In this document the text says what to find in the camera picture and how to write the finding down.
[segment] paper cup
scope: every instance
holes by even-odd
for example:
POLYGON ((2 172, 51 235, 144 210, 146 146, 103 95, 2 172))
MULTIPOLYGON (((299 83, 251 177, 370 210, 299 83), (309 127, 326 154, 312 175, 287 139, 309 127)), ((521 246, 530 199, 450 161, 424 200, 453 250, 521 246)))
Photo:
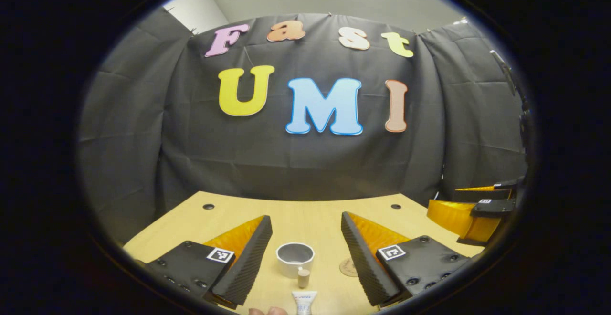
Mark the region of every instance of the paper cup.
POLYGON ((312 247, 298 242, 285 243, 275 250, 282 275, 295 279, 300 269, 312 270, 314 255, 312 247))

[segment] fingertip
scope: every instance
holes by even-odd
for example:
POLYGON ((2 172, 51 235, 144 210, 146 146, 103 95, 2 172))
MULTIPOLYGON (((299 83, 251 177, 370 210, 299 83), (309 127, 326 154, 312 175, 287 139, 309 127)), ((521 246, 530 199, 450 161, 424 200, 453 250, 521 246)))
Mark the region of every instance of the fingertip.
POLYGON ((262 311, 255 308, 248 309, 248 315, 265 315, 262 311))
POLYGON ((269 308, 268 315, 288 315, 288 313, 282 308, 276 308, 273 306, 269 308))

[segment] letter m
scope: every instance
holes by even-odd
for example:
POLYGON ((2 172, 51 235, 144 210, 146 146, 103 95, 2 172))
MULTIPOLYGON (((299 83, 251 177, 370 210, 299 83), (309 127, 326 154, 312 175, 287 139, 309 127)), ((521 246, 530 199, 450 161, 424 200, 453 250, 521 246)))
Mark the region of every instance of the letter m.
POLYGON ((330 130, 336 135, 358 135, 363 132, 363 126, 358 123, 356 96, 360 89, 360 81, 350 78, 338 79, 331 88, 327 98, 324 98, 314 80, 297 78, 288 82, 293 90, 293 117, 286 126, 291 134, 305 134, 310 131, 306 122, 306 114, 318 132, 323 132, 331 115, 336 113, 336 121, 330 130))

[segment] tube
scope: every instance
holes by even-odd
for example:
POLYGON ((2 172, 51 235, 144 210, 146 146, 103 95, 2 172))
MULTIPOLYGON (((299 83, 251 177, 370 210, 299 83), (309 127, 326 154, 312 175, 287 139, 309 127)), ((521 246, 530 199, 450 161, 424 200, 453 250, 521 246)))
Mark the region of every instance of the tube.
POLYGON ((318 291, 293 291, 293 298, 297 302, 297 315, 311 315, 312 302, 318 291))

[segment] round cork pad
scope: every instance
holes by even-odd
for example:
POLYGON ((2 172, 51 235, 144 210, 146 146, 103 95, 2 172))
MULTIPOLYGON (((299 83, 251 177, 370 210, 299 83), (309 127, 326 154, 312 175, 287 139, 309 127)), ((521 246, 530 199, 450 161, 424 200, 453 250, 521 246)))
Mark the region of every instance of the round cork pad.
POLYGON ((342 261, 342 263, 340 263, 340 271, 342 271, 342 273, 346 276, 358 277, 358 274, 356 274, 356 267, 354 267, 352 258, 347 258, 346 260, 342 261))

